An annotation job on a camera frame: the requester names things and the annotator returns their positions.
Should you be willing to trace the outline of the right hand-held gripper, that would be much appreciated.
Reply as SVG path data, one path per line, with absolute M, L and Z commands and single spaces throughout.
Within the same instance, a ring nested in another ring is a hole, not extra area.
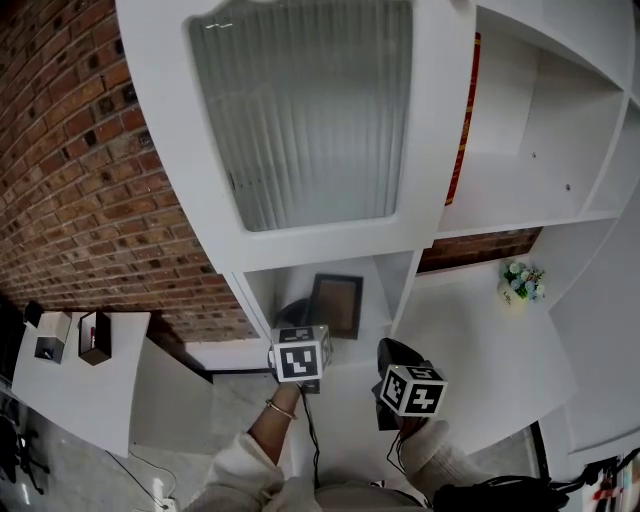
M 448 382 L 442 372 L 409 346 L 383 338 L 377 347 L 380 380 L 373 386 L 379 431 L 399 430 L 398 418 L 437 415 Z

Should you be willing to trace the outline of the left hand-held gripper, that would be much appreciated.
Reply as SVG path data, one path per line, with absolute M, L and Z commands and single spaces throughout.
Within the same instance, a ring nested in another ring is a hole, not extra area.
M 297 384 L 319 395 L 320 381 L 332 359 L 329 327 L 308 319 L 309 300 L 296 300 L 276 315 L 268 365 L 279 383 Z

